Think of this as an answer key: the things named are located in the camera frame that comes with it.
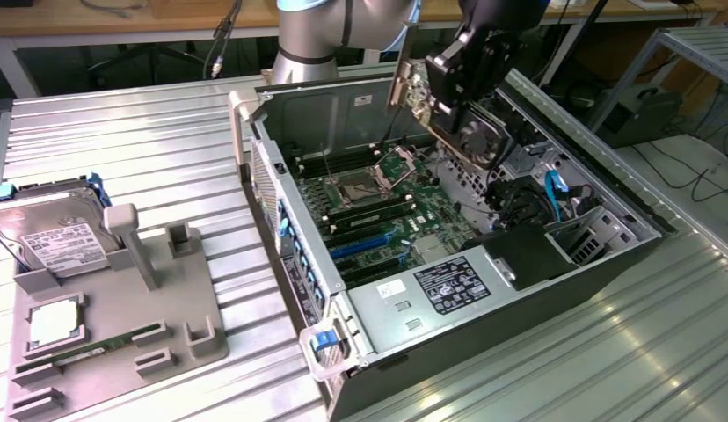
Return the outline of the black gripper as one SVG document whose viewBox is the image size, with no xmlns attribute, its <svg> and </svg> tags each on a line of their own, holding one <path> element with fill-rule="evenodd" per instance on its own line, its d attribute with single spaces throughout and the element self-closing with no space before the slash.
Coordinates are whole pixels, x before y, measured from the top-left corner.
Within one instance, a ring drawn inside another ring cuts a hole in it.
<svg viewBox="0 0 728 422">
<path fill-rule="evenodd" d="M 543 1 L 460 1 L 462 21 L 451 44 L 427 55 L 431 125 L 455 132 L 468 103 L 490 93 L 523 48 L 521 35 L 538 26 Z"/>
</svg>

